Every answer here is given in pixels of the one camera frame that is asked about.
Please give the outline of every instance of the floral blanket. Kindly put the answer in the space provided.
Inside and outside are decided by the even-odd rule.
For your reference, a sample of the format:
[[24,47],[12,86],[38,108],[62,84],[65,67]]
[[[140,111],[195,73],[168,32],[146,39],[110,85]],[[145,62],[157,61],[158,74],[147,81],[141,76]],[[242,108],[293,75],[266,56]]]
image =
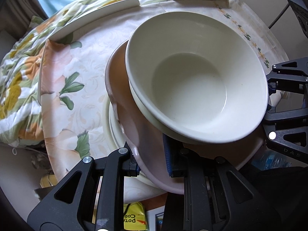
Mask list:
[[[0,141],[11,146],[33,145],[44,139],[42,127],[42,108],[38,101],[39,68],[44,52],[46,40],[53,33],[69,24],[73,20],[90,13],[102,6],[120,0],[76,0],[65,6],[58,13],[43,22],[40,18],[33,17],[29,30],[14,45],[13,49],[4,57],[0,66]],[[139,0],[141,5],[159,3],[171,0]],[[74,108],[74,102],[65,96],[84,88],[82,82],[78,82],[78,72],[72,72],[63,76],[61,68],[69,63],[72,56],[69,49],[80,48],[78,41],[64,39],[63,46],[55,46],[54,50],[61,50],[61,62],[54,63],[56,84],[49,84],[45,92],[57,92],[61,96],[57,103],[65,105],[69,110]]]

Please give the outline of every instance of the black cable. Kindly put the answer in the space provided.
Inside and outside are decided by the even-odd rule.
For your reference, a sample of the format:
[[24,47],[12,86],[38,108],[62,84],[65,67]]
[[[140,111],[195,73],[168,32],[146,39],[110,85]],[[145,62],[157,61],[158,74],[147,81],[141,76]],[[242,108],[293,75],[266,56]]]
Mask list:
[[281,18],[281,16],[286,12],[286,10],[289,8],[290,4],[288,3],[286,7],[280,12],[280,14],[276,17],[276,19],[270,24],[269,28],[273,27],[274,24]]
[[128,211],[128,208],[129,208],[130,205],[131,205],[130,203],[127,204],[126,209],[125,209],[125,211],[124,211],[124,213],[123,213],[123,216],[125,216],[125,215],[127,214],[127,211]]

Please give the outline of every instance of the pink dish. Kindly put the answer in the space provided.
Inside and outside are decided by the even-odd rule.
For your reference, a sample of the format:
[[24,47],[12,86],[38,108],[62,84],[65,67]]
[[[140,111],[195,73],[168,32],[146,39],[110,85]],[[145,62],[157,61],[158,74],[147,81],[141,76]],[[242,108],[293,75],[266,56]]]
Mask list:
[[[184,194],[182,178],[171,178],[168,175],[162,133],[142,115],[131,95],[125,67],[127,42],[113,52],[105,71],[106,89],[115,117],[142,172],[158,187],[172,193]],[[223,156],[240,169],[263,142],[264,136],[259,126],[250,135],[236,142],[184,146],[206,158]]]

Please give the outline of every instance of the green leaf print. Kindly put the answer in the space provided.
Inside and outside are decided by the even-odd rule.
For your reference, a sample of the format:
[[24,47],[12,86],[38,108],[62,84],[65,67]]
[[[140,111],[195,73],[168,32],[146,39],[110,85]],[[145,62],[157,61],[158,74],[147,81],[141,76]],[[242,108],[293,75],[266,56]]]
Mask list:
[[64,94],[64,93],[73,93],[73,92],[77,92],[80,91],[84,88],[84,85],[82,83],[79,82],[73,82],[72,84],[70,84],[69,86],[67,86],[66,88],[63,88],[60,91],[60,95]]
[[79,76],[78,72],[74,72],[73,74],[71,74],[68,78],[65,78],[65,86],[64,88],[68,87],[69,85],[71,85],[71,83]]
[[71,99],[69,99],[67,96],[64,96],[64,97],[61,97],[60,100],[66,104],[69,110],[73,110],[74,103]]
[[264,63],[265,66],[269,69],[269,62],[268,62],[268,60],[264,61],[263,63]]
[[249,34],[245,34],[244,37],[245,37],[248,41],[250,41],[251,36],[250,36]]
[[65,21],[58,22],[58,23],[57,23],[57,27],[63,27],[63,26],[66,25],[66,23],[67,23],[67,22],[65,22]]
[[70,49],[81,48],[82,43],[80,41],[74,41],[70,44]]
[[75,150],[79,153],[80,158],[90,156],[89,134],[85,132],[78,136],[77,147]]
[[43,22],[44,22],[44,20],[42,18],[40,18],[40,17],[33,16],[31,18],[31,23],[36,23],[37,25],[40,25]]

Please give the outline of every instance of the orange flower print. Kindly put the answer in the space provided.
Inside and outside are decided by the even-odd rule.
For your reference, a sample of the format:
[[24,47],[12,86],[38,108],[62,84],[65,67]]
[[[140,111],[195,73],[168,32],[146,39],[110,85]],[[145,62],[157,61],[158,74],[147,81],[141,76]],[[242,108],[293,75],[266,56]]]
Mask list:
[[31,80],[38,74],[39,66],[41,64],[42,55],[44,52],[44,48],[41,49],[38,55],[30,56],[25,61],[25,75]]
[[51,18],[47,19],[43,23],[41,23],[39,26],[36,27],[36,31],[38,33],[41,33],[45,28],[47,28],[54,20],[56,19],[56,15],[52,16]]
[[42,68],[42,93],[59,93],[65,85],[64,68],[71,62],[70,45],[47,40]]
[[68,124],[67,106],[59,93],[43,94],[41,101],[44,138],[56,137]]
[[261,52],[260,52],[260,57],[262,58],[262,59],[264,59],[265,58],[265,55],[264,54],[262,54]]
[[38,125],[38,123],[35,122],[31,123],[29,129],[21,128],[18,132],[18,137],[20,139],[27,139],[27,140],[43,140],[44,134],[40,125]]
[[226,12],[224,12],[224,10],[222,8],[219,7],[219,5],[217,3],[215,3],[215,6],[219,9],[220,13],[225,14]]
[[242,33],[246,33],[245,30],[243,30],[241,27],[238,27],[238,29],[239,29]]

